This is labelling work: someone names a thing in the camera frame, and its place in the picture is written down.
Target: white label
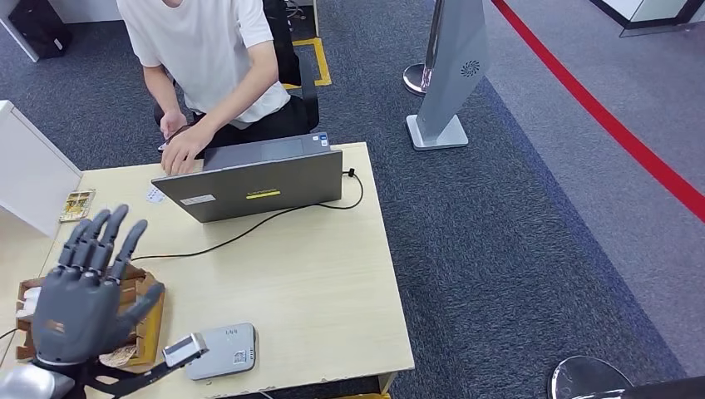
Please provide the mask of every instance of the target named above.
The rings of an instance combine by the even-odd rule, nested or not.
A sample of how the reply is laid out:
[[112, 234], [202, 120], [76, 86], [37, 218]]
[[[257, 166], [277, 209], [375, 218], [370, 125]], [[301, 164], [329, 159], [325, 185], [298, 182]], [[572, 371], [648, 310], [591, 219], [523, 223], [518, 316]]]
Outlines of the white label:
[[150, 191], [147, 193], [147, 200], [152, 203], [159, 204], [164, 200], [164, 193], [162, 193], [155, 186], [152, 186]]
[[233, 358], [233, 364], [242, 364], [247, 362], [247, 353], [245, 351], [237, 351]]
[[215, 201], [215, 197], [213, 195], [206, 194], [199, 195], [198, 197], [182, 199], [181, 203], [184, 205], [195, 205], [210, 201]]

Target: laptop cable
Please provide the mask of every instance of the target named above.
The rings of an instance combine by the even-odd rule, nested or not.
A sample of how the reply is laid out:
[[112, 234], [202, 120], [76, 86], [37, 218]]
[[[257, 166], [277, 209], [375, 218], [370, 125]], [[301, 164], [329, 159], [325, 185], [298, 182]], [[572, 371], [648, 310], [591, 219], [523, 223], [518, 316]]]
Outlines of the laptop cable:
[[365, 189], [364, 189], [364, 187], [362, 186], [362, 181], [361, 181], [360, 178], [355, 174], [355, 169], [350, 168], [350, 170], [344, 170], [344, 171], [343, 171], [343, 175], [347, 175], [348, 177], [354, 177], [355, 180], [357, 180], [357, 183], [360, 185], [360, 198], [357, 199], [357, 202], [355, 202], [355, 204], [348, 205], [348, 206], [335, 206], [335, 205], [328, 205], [328, 204], [311, 204], [311, 205], [297, 206], [296, 208], [285, 209], [285, 210], [282, 210], [282, 211], [280, 211], [280, 212], [278, 212], [278, 213], [276, 213], [276, 214], [273, 214], [273, 215], [269, 216], [268, 218], [262, 220], [261, 222], [257, 223], [255, 226], [251, 227], [250, 229], [248, 229], [248, 230], [245, 231], [244, 233], [242, 233], [242, 234], [240, 234], [240, 235], [238, 235], [238, 236], [236, 236], [236, 237], [233, 237], [232, 239], [229, 239], [229, 240], [227, 240], [227, 241], [225, 241], [225, 242], [223, 242], [223, 243], [220, 243], [220, 244], [218, 244], [218, 245], [215, 245], [215, 246], [213, 246], [213, 247], [210, 247], [210, 248], [208, 248], [208, 249], [204, 249], [204, 250], [198, 251], [198, 252], [192, 252], [192, 253], [190, 253], [190, 254], [138, 256], [138, 257], [136, 257], [136, 258], [133, 258], [133, 259], [131, 260], [131, 262], [134, 263], [134, 262], [136, 262], [136, 261], [138, 261], [138, 260], [146, 260], [146, 259], [190, 258], [190, 257], [193, 257], [193, 256], [199, 256], [199, 255], [202, 255], [202, 254], [206, 254], [206, 253], [208, 253], [208, 252], [210, 252], [210, 251], [213, 251], [213, 250], [218, 249], [218, 248], [220, 248], [220, 247], [224, 247], [224, 246], [227, 245], [227, 244], [231, 244], [231, 243], [233, 243], [233, 242], [235, 242], [235, 241], [237, 241], [237, 240], [239, 240], [239, 239], [242, 239], [245, 235], [250, 234], [250, 233], [252, 233], [253, 231], [255, 231], [259, 226], [261, 226], [261, 225], [263, 225], [263, 224], [269, 222], [270, 220], [272, 220], [272, 219], [274, 219], [274, 218], [276, 218], [276, 217], [278, 217], [278, 216], [281, 216], [281, 215], [283, 215], [283, 214], [288, 214], [289, 212], [294, 212], [295, 210], [310, 208], [310, 207], [312, 207], [312, 206], [320, 206], [320, 207], [327, 208], [327, 209], [338, 209], [338, 210], [348, 210], [348, 209], [355, 208], [355, 207], [357, 207], [358, 205], [360, 205], [360, 203], [362, 202], [362, 198], [365, 196]]

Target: router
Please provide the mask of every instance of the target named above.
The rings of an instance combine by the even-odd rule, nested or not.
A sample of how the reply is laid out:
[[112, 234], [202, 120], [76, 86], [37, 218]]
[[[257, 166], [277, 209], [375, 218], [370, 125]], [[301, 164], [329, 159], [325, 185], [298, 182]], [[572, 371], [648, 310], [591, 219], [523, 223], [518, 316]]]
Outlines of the router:
[[247, 372], [254, 367], [256, 333], [250, 323], [214, 328], [201, 332], [209, 351], [186, 365], [190, 379]]

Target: red line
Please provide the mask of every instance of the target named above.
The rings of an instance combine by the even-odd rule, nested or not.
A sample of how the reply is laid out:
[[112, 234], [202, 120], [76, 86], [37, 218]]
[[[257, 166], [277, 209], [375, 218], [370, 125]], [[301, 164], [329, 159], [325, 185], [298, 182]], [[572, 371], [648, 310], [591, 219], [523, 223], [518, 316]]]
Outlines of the red line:
[[512, 11], [504, 0], [492, 0], [507, 22], [519, 33], [536, 56], [568, 89], [580, 105], [648, 172], [686, 208], [705, 222], [705, 196], [642, 143], [571, 75], [538, 37]]

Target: black pants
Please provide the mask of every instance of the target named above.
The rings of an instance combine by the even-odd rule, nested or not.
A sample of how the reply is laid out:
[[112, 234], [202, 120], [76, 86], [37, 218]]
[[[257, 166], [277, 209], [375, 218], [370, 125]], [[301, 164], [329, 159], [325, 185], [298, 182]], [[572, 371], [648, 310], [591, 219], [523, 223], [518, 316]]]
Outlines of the black pants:
[[[194, 123], [200, 121], [204, 116], [205, 114], [194, 115]], [[215, 133], [213, 140], [205, 148], [280, 139], [293, 135], [305, 135], [308, 132], [308, 120], [303, 100], [291, 96], [282, 109], [265, 116], [245, 129], [238, 129], [232, 125], [223, 126]]]

